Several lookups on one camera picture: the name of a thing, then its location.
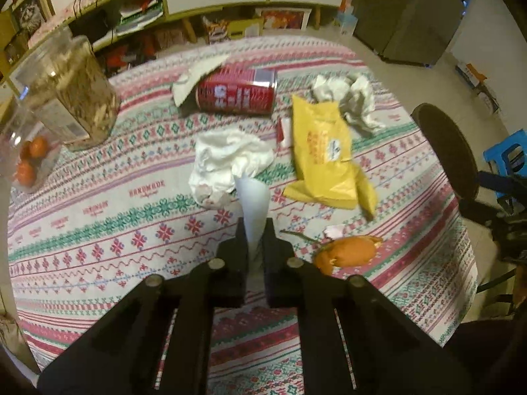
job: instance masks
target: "table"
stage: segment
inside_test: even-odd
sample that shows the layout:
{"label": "table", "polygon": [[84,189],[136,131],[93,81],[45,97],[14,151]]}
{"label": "table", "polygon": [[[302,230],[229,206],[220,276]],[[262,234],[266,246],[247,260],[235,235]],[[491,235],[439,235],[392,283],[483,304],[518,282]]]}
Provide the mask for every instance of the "table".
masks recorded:
{"label": "table", "polygon": [[[207,114],[178,117],[170,86],[203,57],[278,70],[272,119]],[[276,147],[274,121],[291,111],[292,92],[309,97],[318,73],[360,71],[372,82],[375,117],[386,128],[372,138],[353,132],[353,154],[375,185],[378,216],[359,209],[305,204],[283,196],[295,180],[290,149],[277,149],[258,179],[271,190],[275,229],[322,237],[328,225],[384,239],[364,274],[415,323],[444,344],[470,306],[477,272],[458,204],[418,127],[354,52],[309,37],[260,37],[185,51],[112,78],[122,98],[112,137],[82,153],[62,151],[34,195],[13,192],[9,262],[20,325],[45,367],[145,276],[170,278],[213,257],[234,235],[241,207],[199,208],[190,195],[196,135],[237,126]],[[311,260],[302,239],[278,233]],[[294,310],[271,310],[248,293],[239,310],[217,310],[209,388],[213,393],[302,393],[302,362]]]}

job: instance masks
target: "floor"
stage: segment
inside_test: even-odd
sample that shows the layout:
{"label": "floor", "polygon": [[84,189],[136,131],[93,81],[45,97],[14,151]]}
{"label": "floor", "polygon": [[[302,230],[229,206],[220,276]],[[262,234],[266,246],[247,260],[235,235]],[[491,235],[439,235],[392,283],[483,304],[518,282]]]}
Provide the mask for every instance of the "floor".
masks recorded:
{"label": "floor", "polygon": [[[300,34],[300,31],[283,31],[286,34]],[[408,110],[409,113],[419,104],[429,102],[446,112],[459,126],[470,144],[480,169],[486,169],[483,162],[482,152],[490,146],[500,142],[507,137],[507,132],[501,122],[485,112],[482,103],[474,98],[464,81],[454,71],[454,62],[445,55],[433,68],[421,68],[415,66],[395,65],[382,62],[372,51],[354,37],[342,38],[334,27],[323,27],[318,31],[308,29],[301,32],[341,44],[354,50],[360,59],[372,69],[375,75],[383,81]],[[204,45],[203,41],[193,46]],[[171,48],[167,53],[182,50]],[[9,189],[0,186],[0,206],[7,209],[9,204]],[[490,204],[496,204],[493,192],[480,190],[479,199]],[[0,219],[0,233],[6,233],[6,218]],[[466,222],[468,235],[471,239],[476,264],[478,266],[479,281],[485,282],[508,271],[507,265],[496,261],[496,247],[489,236],[488,231],[470,221]],[[10,283],[7,274],[7,254],[0,254],[0,291],[7,310],[13,313],[14,303],[12,293],[9,293]],[[491,294],[481,293],[476,300],[465,320],[477,319],[484,316],[483,306]]]}

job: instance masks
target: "clear plastic container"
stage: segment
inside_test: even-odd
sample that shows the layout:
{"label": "clear plastic container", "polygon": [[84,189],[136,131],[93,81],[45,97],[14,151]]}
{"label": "clear plastic container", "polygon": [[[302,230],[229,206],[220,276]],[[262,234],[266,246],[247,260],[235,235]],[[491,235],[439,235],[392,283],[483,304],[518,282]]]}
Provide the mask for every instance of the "clear plastic container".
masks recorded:
{"label": "clear plastic container", "polygon": [[69,150],[103,143],[112,132],[119,97],[98,65],[88,38],[67,27],[42,42],[16,76],[26,86],[24,105]]}
{"label": "clear plastic container", "polygon": [[0,176],[17,190],[37,191],[59,158],[61,143],[16,98],[3,107]]}

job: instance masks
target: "cardboard box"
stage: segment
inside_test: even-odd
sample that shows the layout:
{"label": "cardboard box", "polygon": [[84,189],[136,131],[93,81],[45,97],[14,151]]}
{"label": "cardboard box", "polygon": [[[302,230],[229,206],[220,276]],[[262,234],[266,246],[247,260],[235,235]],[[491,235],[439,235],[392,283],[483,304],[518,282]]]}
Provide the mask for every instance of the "cardboard box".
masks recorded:
{"label": "cardboard box", "polygon": [[460,62],[456,65],[456,71],[465,79],[472,89],[475,89],[481,82],[487,79],[487,77],[478,72],[472,64]]}
{"label": "cardboard box", "polygon": [[483,101],[489,111],[489,115],[496,113],[500,109],[496,93],[488,85],[486,75],[476,70],[472,64],[464,62],[459,62],[456,65],[456,71],[463,77],[468,86],[473,89],[476,96]]}
{"label": "cardboard box", "polygon": [[231,40],[238,40],[246,37],[258,37],[262,35],[263,27],[263,18],[233,20],[227,25],[227,36]]}
{"label": "cardboard box", "polygon": [[496,93],[485,81],[480,83],[476,90],[478,90],[478,98],[483,101],[490,114],[499,111],[500,105],[497,103]]}
{"label": "cardboard box", "polygon": [[311,9],[293,7],[265,7],[255,9],[263,18],[264,29],[300,29],[307,28]]}
{"label": "cardboard box", "polygon": [[333,18],[333,25],[341,28],[342,36],[352,36],[357,26],[356,16],[357,3],[359,0],[342,0],[336,16]]}
{"label": "cardboard box", "polygon": [[263,18],[211,21],[206,16],[203,16],[202,21],[207,31],[209,44],[238,40],[245,37],[261,36],[264,27]]}

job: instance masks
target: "refrigerator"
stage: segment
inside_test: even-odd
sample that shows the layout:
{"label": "refrigerator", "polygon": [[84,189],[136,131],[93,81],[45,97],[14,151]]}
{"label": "refrigerator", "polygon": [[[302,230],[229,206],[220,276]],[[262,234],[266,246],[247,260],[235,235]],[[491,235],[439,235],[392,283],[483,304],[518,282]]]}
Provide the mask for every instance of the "refrigerator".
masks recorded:
{"label": "refrigerator", "polygon": [[354,35],[391,62],[434,65],[470,0],[361,0]]}

